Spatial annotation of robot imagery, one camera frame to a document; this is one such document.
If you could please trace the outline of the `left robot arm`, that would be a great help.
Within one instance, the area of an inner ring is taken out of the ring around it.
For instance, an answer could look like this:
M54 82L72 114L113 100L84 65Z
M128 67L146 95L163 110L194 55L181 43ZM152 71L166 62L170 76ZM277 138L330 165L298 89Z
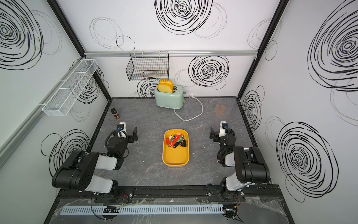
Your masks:
M105 139L106 153L73 152L55 172L52 186L55 188L88 191L119 197L120 191L115 180L95 175L96 170L120 170L129 153L128 144L138 140L138 128L132 134L121 122Z

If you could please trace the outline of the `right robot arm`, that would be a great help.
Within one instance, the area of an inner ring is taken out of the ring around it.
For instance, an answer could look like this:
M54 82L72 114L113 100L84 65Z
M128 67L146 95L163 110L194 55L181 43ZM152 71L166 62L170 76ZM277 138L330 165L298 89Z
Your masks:
M227 122L220 122L219 131L210 128L210 139L219 143L217 162L235 172L223 178L220 194L238 192L252 185L270 183L270 171L258 147L242 147L236 145L236 136Z

